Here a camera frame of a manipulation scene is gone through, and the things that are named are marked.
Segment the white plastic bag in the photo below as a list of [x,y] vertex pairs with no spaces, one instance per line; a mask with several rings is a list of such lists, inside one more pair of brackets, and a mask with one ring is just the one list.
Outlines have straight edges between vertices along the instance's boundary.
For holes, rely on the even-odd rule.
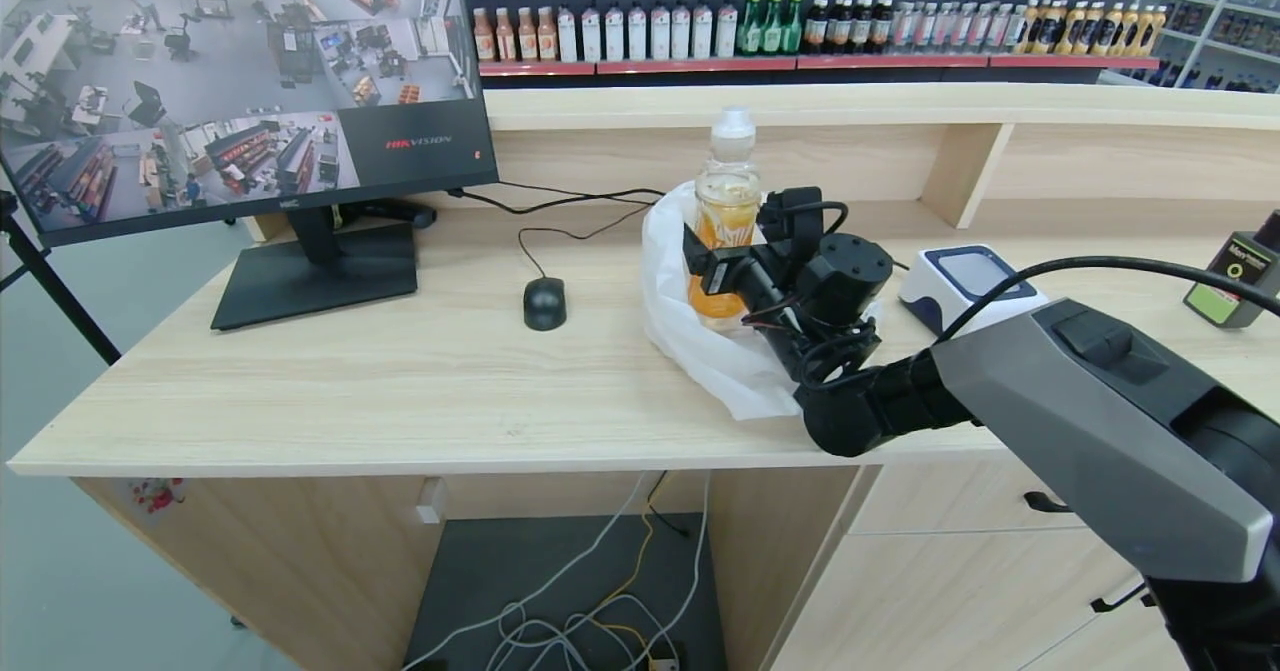
[[796,416],[796,384],[764,338],[744,328],[724,337],[707,329],[689,305],[685,223],[694,220],[694,182],[678,184],[644,219],[640,274],[644,330],[691,379],[721,400],[735,420]]

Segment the black tripod leg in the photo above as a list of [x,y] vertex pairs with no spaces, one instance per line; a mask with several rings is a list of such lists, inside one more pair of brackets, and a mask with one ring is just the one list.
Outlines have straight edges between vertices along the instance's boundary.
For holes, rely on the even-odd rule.
[[63,279],[58,278],[52,266],[49,261],[45,261],[45,256],[41,255],[40,250],[36,248],[27,234],[22,230],[22,225],[18,225],[18,220],[14,219],[12,214],[4,215],[4,232],[9,234],[9,247],[22,261],[23,266],[27,266],[27,273],[29,273],[40,284],[45,288],[45,293],[49,298],[54,298],[54,303],[61,310],[67,319],[76,327],[77,332],[84,337],[84,341],[93,347],[93,351],[106,361],[110,366],[115,361],[120,360],[120,352],[111,343],[111,339],[106,338],[102,329],[97,327],[93,318],[88,315],[88,311],[81,306],[79,301],[73,296]]

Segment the computer mouse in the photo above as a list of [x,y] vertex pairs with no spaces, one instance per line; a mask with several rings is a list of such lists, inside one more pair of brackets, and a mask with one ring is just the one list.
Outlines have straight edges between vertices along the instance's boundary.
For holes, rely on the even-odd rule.
[[564,283],[540,278],[525,286],[525,325],[535,332],[558,329],[564,323]]

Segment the drawer handle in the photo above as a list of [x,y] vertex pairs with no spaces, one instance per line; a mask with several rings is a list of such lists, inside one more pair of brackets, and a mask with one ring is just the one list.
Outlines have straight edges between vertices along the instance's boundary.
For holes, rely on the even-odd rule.
[[1059,503],[1048,497],[1043,492],[1027,492],[1023,494],[1023,501],[1032,511],[1039,511],[1042,513],[1070,513],[1071,507],[1065,503]]
[[[1146,589],[1147,589],[1147,584],[1146,583],[1138,584],[1137,588],[1134,588],[1132,592],[1129,592],[1129,593],[1124,594],[1123,597],[1120,597],[1115,603],[1107,603],[1107,602],[1102,601],[1101,598],[1096,598],[1092,602],[1089,602],[1089,608],[1092,608],[1094,613],[1111,613],[1112,611],[1115,611],[1116,608],[1120,608],[1121,606],[1124,606],[1125,603],[1128,603],[1129,601],[1132,601],[1133,597],[1140,594]],[[1142,594],[1142,598],[1139,598],[1139,602],[1142,602],[1142,604],[1146,606],[1147,608],[1156,607],[1156,599],[1152,598],[1152,595],[1149,593]]]

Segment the monitor stand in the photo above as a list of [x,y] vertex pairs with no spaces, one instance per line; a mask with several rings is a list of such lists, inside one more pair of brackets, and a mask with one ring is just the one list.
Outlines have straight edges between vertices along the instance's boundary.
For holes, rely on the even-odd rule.
[[246,248],[214,314],[219,332],[417,291],[408,224],[333,233],[328,207],[288,211],[298,241]]

